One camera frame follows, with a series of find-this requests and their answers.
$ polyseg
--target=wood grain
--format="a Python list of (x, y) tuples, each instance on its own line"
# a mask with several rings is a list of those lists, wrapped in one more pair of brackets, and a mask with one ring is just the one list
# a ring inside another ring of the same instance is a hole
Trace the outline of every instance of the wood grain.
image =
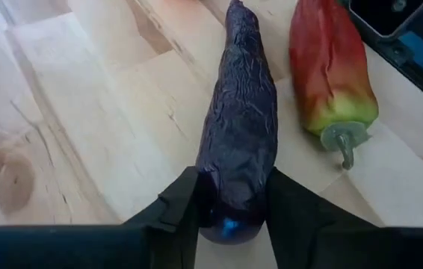
[(195, 268), (278, 268), (266, 223), (252, 241), (237, 246), (214, 244), (199, 235)]
[(0, 10), (11, 25), (23, 25), (70, 12), (67, 0), (0, 0)]
[(123, 0), (69, 0), (69, 6), (88, 37), (88, 43), (110, 72), (155, 57), (140, 35), (135, 16)]
[(226, 38), (220, 22), (197, 0), (137, 3), (211, 93)]
[(343, 175), (334, 181), (328, 188), (320, 192), (320, 195), (363, 220), (367, 220), (376, 226), (384, 226), (383, 221), (354, 187), (347, 175)]
[(77, 19), (67, 14), (14, 34), (40, 74), (42, 94), (74, 153), (109, 206), (126, 220), (150, 204), (175, 178), (149, 135), (138, 124), (130, 126), (116, 105)]
[(423, 159), (423, 92), (369, 47), (366, 53), (381, 120)]
[(144, 13), (140, 5), (135, 0), (126, 0), (135, 16), (138, 32), (160, 55), (172, 50), (172, 45), (167, 38), (156, 28), (152, 20)]
[(423, 160), (379, 121), (348, 176), (387, 226), (423, 226)]
[[(74, 215), (77, 211), (81, 212), (78, 216), (90, 215), (93, 221), (83, 221), (81, 217), (79, 219), (73, 217), (72, 220), (77, 220), (77, 223), (118, 223), (119, 220), (116, 214), (108, 207), (90, 179), (90, 175), (88, 175), (83, 164), (78, 159), (75, 149), (64, 131), (64, 127), (52, 110), (50, 101), (43, 94), (43, 86), (40, 84), (38, 74), (30, 60), (27, 59), (15, 35), (8, 32), (7, 39), (13, 48), (14, 57), (28, 82), (34, 100), (40, 108), (40, 113), (43, 115), (43, 124), (27, 121), (30, 126), (34, 127), (45, 146), (46, 154), (48, 155), (48, 165), (52, 167), (51, 176), (57, 185), (63, 185), (63, 190), (67, 190), (69, 194), (72, 194), (72, 197), (76, 198), (76, 200), (69, 199), (69, 202), (66, 202), (65, 193), (61, 192), (63, 201), (69, 205), (70, 211), (74, 212)], [(54, 161), (53, 151), (58, 155), (56, 161)]]
[(178, 54), (159, 55), (116, 79), (125, 113), (140, 115), (150, 137), (167, 156), (173, 176), (194, 165), (211, 95)]
[(0, 224), (97, 223), (44, 123), (4, 35), (7, 27), (0, 12)]

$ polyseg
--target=bell pepper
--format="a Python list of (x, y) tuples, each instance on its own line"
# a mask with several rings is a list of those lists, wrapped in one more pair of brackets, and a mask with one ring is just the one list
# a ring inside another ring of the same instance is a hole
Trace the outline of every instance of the bell pepper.
[(289, 57), (302, 126), (325, 149), (341, 150), (343, 168), (351, 169), (353, 148), (368, 140), (378, 106), (364, 45), (348, 12), (336, 0), (299, 0)]

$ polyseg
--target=eggplant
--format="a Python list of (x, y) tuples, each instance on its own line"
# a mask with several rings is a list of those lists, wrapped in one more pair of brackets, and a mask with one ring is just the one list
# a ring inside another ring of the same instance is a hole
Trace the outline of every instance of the eggplant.
[(256, 15), (239, 0), (226, 12), (226, 44), (196, 167), (200, 232), (220, 244), (254, 238), (265, 220), (265, 184), (277, 156), (277, 90)]

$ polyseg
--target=wooden surface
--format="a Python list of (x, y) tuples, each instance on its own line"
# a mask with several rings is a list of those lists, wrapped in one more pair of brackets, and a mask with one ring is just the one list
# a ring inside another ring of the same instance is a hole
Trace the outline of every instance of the wooden surface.
[[(194, 163), (228, 0), (0, 0), (0, 225), (119, 223)], [(298, 124), (288, 70), (296, 1), (246, 0), (279, 101), (276, 165), (380, 226), (423, 226), (423, 93), (367, 49), (380, 117), (356, 166)], [(199, 238), (199, 268), (276, 267), (264, 228)]]

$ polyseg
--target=black device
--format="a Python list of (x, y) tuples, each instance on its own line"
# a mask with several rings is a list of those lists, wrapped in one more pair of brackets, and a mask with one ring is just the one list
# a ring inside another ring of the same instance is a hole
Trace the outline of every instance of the black device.
[[(0, 268), (194, 268), (201, 188), (188, 167), (122, 225), (0, 227)], [(423, 229), (378, 228), (276, 168), (266, 191), (279, 269), (423, 268)]]
[(339, 0), (361, 38), (423, 91), (423, 0)]

